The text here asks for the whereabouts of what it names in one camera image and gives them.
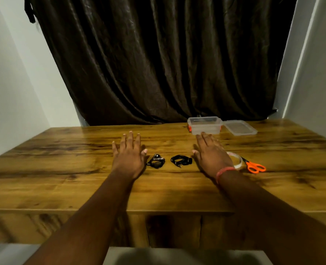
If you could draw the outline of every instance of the white wall trim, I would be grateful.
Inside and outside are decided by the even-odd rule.
[[[293,94],[294,85],[295,85],[296,79],[298,77],[299,68],[300,68],[301,62],[303,60],[304,51],[305,51],[306,45],[308,43],[308,39],[309,39],[311,28],[313,26],[315,14],[316,14],[317,8],[319,6],[319,1],[320,0],[316,0],[315,1],[314,9],[313,9],[313,12],[311,14],[311,18],[310,18],[310,21],[309,21],[309,26],[308,26],[308,29],[307,29],[307,32],[306,32],[306,35],[305,35],[303,47],[301,49],[300,57],[299,57],[299,60],[298,60],[298,65],[297,65],[296,70],[295,70],[295,73],[294,73],[293,82],[292,82],[292,85],[291,85],[290,90],[289,90],[289,94],[288,94],[287,102],[286,102],[285,107],[284,107],[282,118],[285,118],[285,115],[287,113],[287,109],[288,109],[288,105],[289,105],[289,102],[290,102],[290,98],[291,98],[291,96]]]

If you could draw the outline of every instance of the clear plastic box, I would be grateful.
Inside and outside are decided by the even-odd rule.
[[[223,121],[217,116],[211,117],[190,117],[187,120],[189,130],[193,135],[199,135],[201,132],[207,134],[219,134]]]
[[[234,136],[257,134],[257,130],[243,120],[225,121],[224,125]]]

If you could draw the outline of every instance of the scissors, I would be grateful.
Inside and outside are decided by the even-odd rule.
[[[242,157],[241,157],[241,159],[243,159],[246,166],[248,167],[248,170],[253,174],[258,174],[259,172],[265,172],[266,171],[266,167],[264,167],[263,165],[255,164],[253,162],[249,162],[248,160],[246,160],[245,158],[242,158]]]

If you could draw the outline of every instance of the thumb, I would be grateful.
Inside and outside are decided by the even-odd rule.
[[[196,157],[196,159],[198,161],[200,161],[201,160],[201,153],[199,151],[197,151],[197,150],[192,150],[192,152],[194,153],[194,156]]]
[[[143,162],[145,160],[145,156],[147,154],[147,149],[144,149],[143,151],[141,151],[141,161]]]

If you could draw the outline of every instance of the pink wristband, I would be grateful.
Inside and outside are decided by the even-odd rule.
[[[215,175],[215,180],[217,182],[217,184],[219,184],[219,178],[220,176],[225,172],[225,171],[228,171],[228,170],[236,170],[233,166],[227,166],[225,168],[222,168],[221,170],[219,170],[217,172],[217,174]]]

